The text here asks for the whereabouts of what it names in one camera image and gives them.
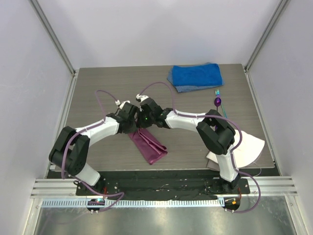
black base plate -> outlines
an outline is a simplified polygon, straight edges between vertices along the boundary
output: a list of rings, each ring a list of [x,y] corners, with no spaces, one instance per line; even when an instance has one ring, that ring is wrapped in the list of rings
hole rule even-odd
[[[125,192],[123,200],[215,200],[214,194],[227,194],[219,189],[219,180],[209,171],[154,171],[149,175],[135,173],[131,175],[120,172],[106,172],[106,194]],[[239,180],[241,194],[249,194],[247,179]],[[235,189],[229,194],[238,194]],[[77,189],[77,196],[93,195],[89,190],[81,187]]]

white wall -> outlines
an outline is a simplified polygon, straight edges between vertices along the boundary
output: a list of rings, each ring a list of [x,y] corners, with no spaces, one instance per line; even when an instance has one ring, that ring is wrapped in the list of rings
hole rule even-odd
[[[290,1],[250,71],[279,166],[313,227],[313,1]]]
[[[0,7],[0,234],[21,234],[70,74],[27,0]]]
[[[279,0],[39,0],[75,68],[246,64]]]

gray table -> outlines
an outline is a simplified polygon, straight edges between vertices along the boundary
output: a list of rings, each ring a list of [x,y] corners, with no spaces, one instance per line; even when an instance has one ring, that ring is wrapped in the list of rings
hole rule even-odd
[[[148,84],[166,81],[171,66],[87,68],[80,69],[73,95],[67,125],[77,128],[103,118],[94,91],[107,90],[119,100],[130,100]],[[225,85],[219,87],[223,106],[230,119],[242,130],[265,140],[248,83],[240,64],[220,65]],[[176,93],[176,107],[180,111],[203,113],[215,108],[215,89]],[[162,108],[172,107],[168,88],[155,85],[145,92]],[[111,97],[101,95],[108,112],[115,112],[116,105]],[[99,141],[89,149],[87,162],[96,170],[150,170],[150,169],[201,169],[205,168],[208,150],[198,133],[180,129],[150,127],[149,131],[168,148],[168,155],[154,165],[146,163],[136,146],[127,135],[115,135]],[[274,167],[266,144],[257,160],[259,167]]]

metal frame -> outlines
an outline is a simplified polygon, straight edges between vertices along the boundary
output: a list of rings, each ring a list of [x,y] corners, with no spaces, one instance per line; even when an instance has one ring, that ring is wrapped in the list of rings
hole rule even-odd
[[[253,82],[251,80],[251,76],[250,76],[249,71],[245,71],[245,75],[246,75],[246,79],[247,79],[247,82],[248,82],[248,85],[249,85],[249,88],[250,88],[250,91],[251,91],[251,95],[252,95],[252,99],[253,99],[256,111],[258,113],[258,116],[259,116],[259,119],[260,119],[260,122],[261,122],[261,126],[262,126],[262,129],[263,129],[264,135],[265,135],[265,139],[266,139],[266,141],[268,143],[268,148],[269,148],[270,154],[271,154],[272,158],[275,160],[274,163],[277,166],[278,172],[281,173],[281,171],[279,169],[279,160],[275,156],[275,151],[273,149],[273,146],[272,146],[272,143],[271,143],[271,139],[269,137],[268,130],[266,128],[267,125],[265,124],[265,121],[264,121],[263,116],[262,116],[261,108],[259,106],[258,98],[257,98],[257,95],[255,93],[254,85],[253,85]]]
[[[249,75],[249,69],[251,68],[252,64],[254,63],[256,57],[258,56],[261,48],[265,44],[266,40],[268,39],[270,33],[274,29],[279,17],[285,10],[286,6],[288,5],[290,0],[281,0],[278,4],[275,12],[273,13],[262,37],[260,38],[257,46],[255,47],[247,65],[244,67],[245,74],[247,77],[247,81],[251,90],[251,94],[261,121],[261,125],[263,128],[263,131],[266,136],[266,140],[268,142],[270,152],[272,154],[272,157],[277,161],[270,139],[269,135],[266,129],[265,122],[263,120],[260,107],[258,105],[258,100],[254,91],[253,83],[250,79]],[[69,61],[63,47],[61,46],[56,34],[54,33],[47,17],[45,16],[40,4],[37,0],[29,0],[30,4],[33,6],[37,16],[39,17],[40,21],[42,22],[45,30],[47,31],[49,37],[51,38],[53,44],[55,45],[58,53],[62,57],[63,61],[65,62],[68,70],[73,75],[73,79],[71,80],[66,101],[64,104],[63,112],[60,118],[58,132],[61,131],[61,129],[64,127],[66,123],[66,119],[68,116],[72,96],[74,93],[74,88],[77,81],[78,72],[75,71],[73,68],[71,62]],[[256,177],[257,182],[260,185],[262,196],[285,196],[286,202],[288,204],[288,208],[295,226],[295,229],[298,234],[308,234],[308,231],[306,230],[306,226],[304,224],[304,221],[302,219],[301,215],[301,206],[299,206],[298,202],[298,196],[296,192],[296,188],[294,186],[294,183],[292,181],[292,178],[289,176],[279,176],[279,177]],[[42,207],[42,204],[46,200],[83,200],[84,198],[95,198],[97,196],[76,196],[76,185],[73,183],[73,179],[67,179],[67,180],[59,180],[59,179],[38,179],[36,180],[34,184],[34,188],[31,193],[31,200],[32,200],[32,206],[29,212],[28,220],[25,226],[24,235],[33,235],[35,232],[35,228],[37,225],[37,222],[39,220],[40,216],[40,209]],[[251,194],[245,194],[243,196],[246,197],[255,197],[257,196],[257,187],[255,183],[248,178],[248,183],[250,185]],[[237,195],[220,195],[221,197],[230,197],[230,196],[237,196]]]
[[[58,131],[57,131],[57,135],[55,136],[55,140],[58,138],[59,133],[61,132],[62,128],[65,127],[65,124],[67,122],[67,117],[68,117],[68,113],[69,113],[69,108],[70,108],[70,104],[72,102],[72,98],[74,95],[74,90],[75,90],[75,86],[76,86],[76,82],[77,82],[77,77],[78,77],[78,73],[79,70],[77,70],[74,74],[74,76],[72,77],[68,90],[67,90],[67,96],[63,105],[63,109],[62,109],[62,114],[59,120],[59,124],[58,124]],[[49,170],[55,170],[55,164],[50,163],[48,165],[47,171],[45,173],[45,177],[47,177]]]
[[[57,49],[57,51],[60,54],[61,58],[63,59],[64,63],[66,64],[69,72],[72,75],[75,75],[75,69],[74,69],[72,63],[70,62],[70,60],[68,59],[59,39],[57,38],[55,32],[53,31],[53,29],[52,29],[47,17],[45,16],[45,13],[42,10],[40,4],[38,3],[37,0],[28,0],[28,1],[30,2],[30,4],[34,8],[39,20],[43,24],[47,34],[49,35],[50,39],[52,40],[53,44],[55,45],[55,48]]]
[[[249,58],[247,65],[245,66],[246,71],[249,71],[249,69],[251,68],[255,58],[258,56],[261,48],[263,47],[264,43],[268,39],[270,33],[273,31],[275,25],[277,24],[278,19],[280,18],[281,14],[286,9],[289,2],[290,2],[290,0],[281,0],[279,2],[278,6],[276,7],[276,10],[274,11],[274,13],[273,13],[273,15],[272,15],[272,17],[268,23],[268,25],[265,28],[265,31],[263,32],[258,44],[256,45],[251,57]]]
[[[250,179],[248,183],[250,186],[251,194],[242,195],[244,197],[256,197],[257,187],[255,183]],[[289,210],[291,213],[294,226],[298,234],[307,234],[305,226],[302,220],[298,204],[295,199],[297,198],[297,191],[290,176],[268,176],[268,177],[255,177],[258,184],[260,185],[262,196],[285,196],[286,201],[289,205]],[[34,188],[31,193],[31,198],[33,200],[33,205],[30,211],[30,216],[27,221],[26,229],[24,235],[32,235],[35,231],[36,224],[39,219],[40,208],[42,204],[44,207],[48,207],[46,201],[54,202],[62,207],[72,208],[75,207],[76,201],[85,205],[87,198],[97,198],[98,196],[76,196],[76,185],[73,183],[74,179],[38,179],[34,184]],[[236,197],[237,195],[219,195],[219,197]],[[121,203],[118,205],[119,208],[138,208],[138,207],[199,207],[199,206],[220,206],[223,199],[219,199],[218,202],[196,202],[196,201],[182,201],[180,203],[176,201],[159,202],[159,203],[147,203],[145,201],[136,202],[128,201],[127,203]]]

cable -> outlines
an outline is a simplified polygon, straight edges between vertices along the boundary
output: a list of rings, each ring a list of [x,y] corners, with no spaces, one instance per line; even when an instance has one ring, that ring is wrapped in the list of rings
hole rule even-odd
[[[115,194],[102,194],[102,193],[99,193],[97,191],[95,191],[92,187],[90,187],[90,185],[88,185],[86,182],[84,181],[81,181],[80,179],[78,179],[77,177],[73,176],[74,179],[80,181],[86,188],[88,188],[91,192],[93,192],[94,194],[96,195],[99,195],[99,196],[102,196],[102,197],[116,197],[116,196],[119,196],[119,198],[116,199],[115,202],[113,202],[111,205],[109,205],[108,207],[105,207],[105,208],[102,208],[99,210],[99,212],[104,212],[104,211],[107,211],[108,209],[110,209],[111,207],[113,207],[116,203],[118,203],[118,201],[120,201],[125,193],[124,192],[118,192],[118,193],[115,193]]]
[[[106,120],[106,111],[105,111],[105,109],[104,109],[104,107],[103,107],[103,105],[102,105],[102,103],[101,103],[101,101],[100,101],[100,98],[99,98],[98,94],[97,94],[98,92],[104,92],[104,93],[110,95],[115,101],[118,101],[118,100],[115,98],[114,95],[112,95],[111,93],[109,93],[109,92],[107,92],[107,91],[104,91],[104,90],[97,90],[97,91],[94,92],[94,95],[96,96],[97,101],[98,101],[98,104],[99,104],[99,106],[100,106],[100,108],[101,108],[101,110],[102,110],[103,120],[102,120],[102,122],[100,122],[100,123],[98,123],[98,124],[95,124],[95,125],[93,125],[93,126],[87,127],[86,129],[83,129],[83,130],[81,130],[81,131],[79,131],[79,132],[76,132],[76,133],[69,139],[69,141],[67,142],[67,144],[66,144],[66,146],[65,146],[64,154],[63,154],[63,159],[62,159],[62,166],[61,166],[61,177],[62,177],[62,179],[65,179],[65,162],[66,162],[66,159],[67,159],[67,152],[68,152],[68,149],[69,149],[69,147],[71,146],[73,140],[74,140],[79,134],[81,134],[81,133],[83,133],[83,132],[85,132],[85,131],[91,130],[91,129],[95,128],[95,127],[98,127],[98,126],[100,126],[100,125],[102,125],[102,124],[105,122],[105,120]]]
[[[173,93],[173,90],[172,90],[172,88],[171,88],[167,83],[165,83],[165,82],[154,82],[154,83],[151,83],[150,85],[146,86],[146,87],[139,93],[139,95],[141,95],[143,92],[145,92],[145,90],[147,90],[149,87],[151,87],[151,86],[154,85],[154,84],[163,84],[163,85],[165,85],[165,86],[168,87],[168,89],[169,89],[170,92],[171,92],[173,112],[174,112],[177,116],[186,117],[186,118],[187,118],[187,117],[188,117],[188,118],[201,118],[201,117],[202,117],[202,118],[204,118],[204,117],[205,117],[205,118],[219,118],[219,119],[222,119],[222,120],[225,120],[225,121],[231,123],[231,124],[238,130],[239,136],[240,136],[239,142],[237,143],[236,146],[234,146],[234,147],[230,150],[231,163],[232,163],[232,166],[233,166],[234,170],[235,170],[237,173],[242,174],[242,175],[245,175],[245,176],[248,176],[248,177],[250,177],[250,178],[255,182],[255,184],[256,184],[256,186],[257,186],[257,188],[258,188],[258,191],[259,191],[259,196],[258,196],[258,199],[257,199],[255,205],[254,205],[253,207],[251,207],[250,209],[247,209],[247,210],[244,210],[244,211],[232,211],[232,210],[229,210],[229,209],[227,209],[227,210],[228,210],[229,212],[233,212],[233,213],[245,213],[245,212],[249,212],[249,211],[253,210],[254,208],[256,208],[256,207],[258,206],[260,200],[261,200],[261,190],[260,190],[260,186],[259,186],[258,182],[253,178],[253,176],[249,175],[248,173],[245,173],[245,172],[242,172],[242,171],[238,170],[237,167],[236,167],[236,164],[235,164],[235,158],[234,158],[234,153],[233,153],[233,151],[234,151],[236,148],[238,148],[238,146],[241,144],[241,142],[242,142],[242,140],[243,140],[243,134],[242,134],[241,129],[239,128],[239,126],[238,126],[236,123],[234,123],[233,121],[231,121],[231,120],[229,120],[229,119],[227,119],[227,118],[225,118],[225,117],[222,117],[222,116],[217,116],[217,115],[199,115],[199,116],[194,116],[194,115],[181,114],[181,113],[177,112],[177,110],[176,110],[176,108],[175,108],[175,100],[174,100],[174,93]]]
[[[260,169],[259,174],[253,176],[253,177],[257,177],[257,176],[261,175],[261,173],[262,173],[262,168],[260,168],[255,162],[253,162],[253,163]]]
[[[103,113],[103,121],[105,121],[106,120],[106,111],[104,110],[104,107],[103,107],[103,105],[102,105],[102,103],[100,101],[100,98],[99,98],[98,94],[97,94],[98,92],[104,92],[104,93],[110,95],[115,101],[118,101],[118,99],[116,99],[115,96],[112,95],[110,92],[107,92],[107,91],[104,91],[104,90],[96,90],[94,92],[94,95],[96,96],[98,104],[99,104],[99,106],[100,106],[100,108],[102,110],[102,113]]]
[[[64,154],[63,154],[63,159],[62,159],[62,167],[61,167],[61,177],[62,177],[62,179],[65,179],[65,163],[66,163],[66,159],[67,159],[67,152],[68,152],[68,149],[69,149],[71,143],[73,142],[73,140],[74,140],[79,134],[81,134],[81,133],[83,133],[83,132],[85,132],[85,131],[91,130],[91,129],[95,128],[95,127],[98,127],[98,126],[102,125],[102,124],[105,122],[106,112],[105,112],[105,109],[104,109],[104,107],[103,107],[103,105],[102,105],[102,103],[101,103],[101,101],[100,101],[98,95],[97,95],[98,92],[107,93],[107,94],[109,94],[115,101],[117,101],[117,99],[115,98],[115,96],[112,95],[111,93],[107,92],[107,91],[104,91],[104,90],[97,90],[97,91],[95,91],[94,94],[95,94],[95,96],[96,96],[96,98],[97,98],[97,100],[98,100],[98,103],[99,103],[100,107],[101,107],[101,110],[102,110],[102,113],[103,113],[104,118],[103,118],[103,120],[102,120],[101,122],[99,122],[98,124],[95,124],[95,125],[86,127],[86,129],[83,129],[83,130],[81,130],[81,131],[76,132],[76,133],[69,139],[69,141],[67,142],[67,144],[66,144],[66,146],[65,146],[65,150],[64,150]],[[91,188],[86,182],[81,181],[80,179],[78,179],[78,178],[75,177],[75,176],[73,176],[73,178],[79,180],[86,188],[88,188],[91,192],[93,192],[94,194],[97,194],[97,195],[99,195],[99,196],[103,196],[103,197],[115,197],[115,196],[120,196],[118,199],[116,199],[115,202],[113,202],[113,203],[112,203],[111,205],[109,205],[108,207],[105,207],[105,208],[103,208],[103,209],[100,209],[99,212],[104,212],[104,211],[110,209],[110,208],[113,207],[118,201],[120,201],[120,200],[123,198],[123,196],[124,196],[124,192],[119,192],[119,193],[116,193],[116,194],[101,194],[101,193],[98,193],[98,192],[96,192],[93,188]]]

